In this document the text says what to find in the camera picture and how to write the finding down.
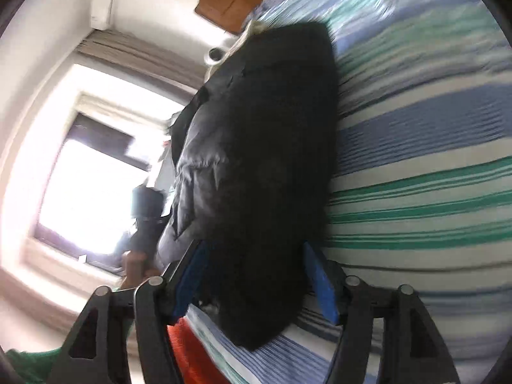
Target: mattress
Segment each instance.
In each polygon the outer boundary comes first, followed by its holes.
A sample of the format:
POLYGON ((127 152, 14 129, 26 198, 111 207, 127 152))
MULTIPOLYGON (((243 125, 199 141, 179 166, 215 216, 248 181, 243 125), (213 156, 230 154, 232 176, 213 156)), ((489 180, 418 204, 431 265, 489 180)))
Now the mattress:
MULTIPOLYGON (((331 31, 340 104, 324 253, 367 283, 411 284, 462 382, 480 383, 512 335, 512 51, 500 27, 480 0, 285 0, 260 20, 331 31)), ((188 320, 233 383, 320 384, 340 336, 312 293, 252 353, 197 308, 188 320)), ((376 320, 368 384, 381 348, 376 320)))

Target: silver screw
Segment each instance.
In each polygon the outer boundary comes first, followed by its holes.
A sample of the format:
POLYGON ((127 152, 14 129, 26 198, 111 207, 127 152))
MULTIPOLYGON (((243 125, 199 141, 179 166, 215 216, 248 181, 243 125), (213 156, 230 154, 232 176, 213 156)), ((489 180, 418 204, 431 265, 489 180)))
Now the silver screw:
POLYGON ((160 286, 163 283, 163 278, 160 276, 153 276, 149 278, 149 284, 152 286, 160 286))
POLYGON ((361 284, 361 279, 358 276, 348 276, 345 279, 345 283, 348 286, 359 286, 361 284))
POLYGON ((109 291, 110 289, 107 286, 100 286, 96 289, 94 294, 96 296, 105 296, 109 291))
POLYGON ((400 291, 403 293, 403 294, 406 294, 408 296, 410 296, 411 294, 414 293, 414 289, 412 286, 409 286, 408 284, 402 284, 400 286, 400 291))

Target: green cloth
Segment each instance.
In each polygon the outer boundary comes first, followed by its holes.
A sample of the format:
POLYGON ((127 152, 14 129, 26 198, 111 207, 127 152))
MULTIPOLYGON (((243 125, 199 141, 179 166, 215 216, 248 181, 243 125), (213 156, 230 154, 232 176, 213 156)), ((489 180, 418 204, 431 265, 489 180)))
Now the green cloth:
POLYGON ((45 384, 59 354, 60 348, 48 352, 18 352, 11 349, 5 353, 26 384, 45 384))

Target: dark garment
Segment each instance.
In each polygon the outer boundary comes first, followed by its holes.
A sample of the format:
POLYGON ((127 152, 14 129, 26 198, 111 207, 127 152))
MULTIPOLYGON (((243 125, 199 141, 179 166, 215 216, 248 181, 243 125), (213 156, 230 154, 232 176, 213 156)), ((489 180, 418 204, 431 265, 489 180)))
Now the dark garment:
POLYGON ((327 29, 295 24, 250 37, 171 128, 176 194, 158 259, 181 258, 193 239, 216 244, 197 297, 235 345, 263 345, 301 307, 301 245, 322 238, 336 105, 327 29))

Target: window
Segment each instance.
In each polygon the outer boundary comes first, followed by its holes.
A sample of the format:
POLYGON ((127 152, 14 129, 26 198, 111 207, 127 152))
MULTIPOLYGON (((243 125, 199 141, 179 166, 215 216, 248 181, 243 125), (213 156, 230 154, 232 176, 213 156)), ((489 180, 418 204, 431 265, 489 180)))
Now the window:
POLYGON ((121 261, 114 251, 130 228, 132 190, 148 177, 148 163, 127 153, 148 156, 147 151, 133 145, 132 136, 79 114, 55 162, 34 236, 118 271, 121 261))

